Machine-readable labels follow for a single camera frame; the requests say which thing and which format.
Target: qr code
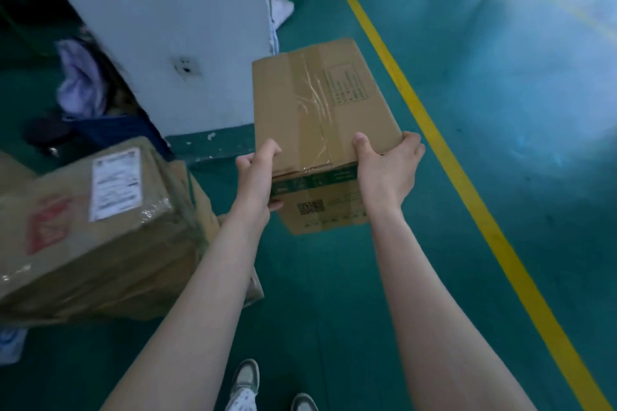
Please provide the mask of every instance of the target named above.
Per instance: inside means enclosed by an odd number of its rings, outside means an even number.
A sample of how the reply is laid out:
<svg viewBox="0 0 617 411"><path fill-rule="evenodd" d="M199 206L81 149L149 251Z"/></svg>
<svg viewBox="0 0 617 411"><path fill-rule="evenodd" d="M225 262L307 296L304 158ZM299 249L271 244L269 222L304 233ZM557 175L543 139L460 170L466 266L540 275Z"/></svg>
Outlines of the qr code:
<svg viewBox="0 0 617 411"><path fill-rule="evenodd" d="M323 200L314 200L314 201L307 201L304 203L299 203L298 210L300 210L300 214L302 216L308 215L311 213L319 213L320 211L326 211L326 209L323 207Z"/></svg>

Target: person's leg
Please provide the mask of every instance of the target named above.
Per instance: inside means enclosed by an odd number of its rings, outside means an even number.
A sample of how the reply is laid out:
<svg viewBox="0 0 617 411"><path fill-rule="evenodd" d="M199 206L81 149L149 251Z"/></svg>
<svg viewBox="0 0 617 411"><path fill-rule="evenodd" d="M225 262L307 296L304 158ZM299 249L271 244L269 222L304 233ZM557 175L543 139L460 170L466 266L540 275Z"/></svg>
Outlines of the person's leg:
<svg viewBox="0 0 617 411"><path fill-rule="evenodd" d="M259 366L253 359L245 359L236 369L225 411L257 411L255 396L259 390Z"/></svg>
<svg viewBox="0 0 617 411"><path fill-rule="evenodd" d="M306 393L298 393L291 402L291 411L318 411L313 399Z"/></svg>

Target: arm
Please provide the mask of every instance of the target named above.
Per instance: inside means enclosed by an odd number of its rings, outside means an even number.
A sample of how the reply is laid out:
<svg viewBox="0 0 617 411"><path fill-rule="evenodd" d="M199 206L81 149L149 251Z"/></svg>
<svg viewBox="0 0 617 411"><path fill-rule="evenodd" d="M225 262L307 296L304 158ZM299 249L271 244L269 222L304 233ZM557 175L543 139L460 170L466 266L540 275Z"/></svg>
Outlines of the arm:
<svg viewBox="0 0 617 411"><path fill-rule="evenodd" d="M257 244L270 218L272 158L279 151L270 140L254 156L236 160L238 192L227 220L103 410L214 408Z"/></svg>
<svg viewBox="0 0 617 411"><path fill-rule="evenodd" d="M383 156L354 138L358 179L396 332L407 389L417 409L535 410L519 383L440 281L400 206L425 153L420 135Z"/></svg>

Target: yellow floor line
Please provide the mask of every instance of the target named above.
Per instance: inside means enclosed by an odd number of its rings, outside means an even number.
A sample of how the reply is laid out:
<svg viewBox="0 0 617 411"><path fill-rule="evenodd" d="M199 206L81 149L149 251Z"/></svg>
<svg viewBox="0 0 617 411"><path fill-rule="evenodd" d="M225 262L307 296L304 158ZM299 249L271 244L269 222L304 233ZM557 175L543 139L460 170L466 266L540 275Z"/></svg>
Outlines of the yellow floor line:
<svg viewBox="0 0 617 411"><path fill-rule="evenodd" d="M480 232L489 244L490 249L504 270L524 308L531 317L537 331L546 343L549 351L557 363L559 370L572 388L581 407L585 411L613 411L600 388L587 370L581 357L576 353L566 333L552 313L550 307L538 291L536 283L531 279L527 270L506 240L497 222L478 195L473 184L463 171L454 154L439 133L433 120L428 115L420 99L400 70L400 67L390 54L366 12L358 0L347 0L356 18L360 22L368 39L377 51L381 62L388 70L405 103L420 126L426 141L429 143L452 185L459 192L459 196L467 206L471 217L478 225Z"/></svg>

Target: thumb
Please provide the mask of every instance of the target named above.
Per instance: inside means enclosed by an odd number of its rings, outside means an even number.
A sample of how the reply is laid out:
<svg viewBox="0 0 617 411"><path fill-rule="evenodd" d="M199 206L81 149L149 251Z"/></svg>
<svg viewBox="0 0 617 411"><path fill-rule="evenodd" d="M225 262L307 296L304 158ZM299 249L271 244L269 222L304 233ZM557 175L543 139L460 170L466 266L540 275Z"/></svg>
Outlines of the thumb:
<svg viewBox="0 0 617 411"><path fill-rule="evenodd" d="M356 132L353 136L353 147L355 148L355 153L359 160L371 154L375 154L371 142L368 141L368 137L361 132Z"/></svg>

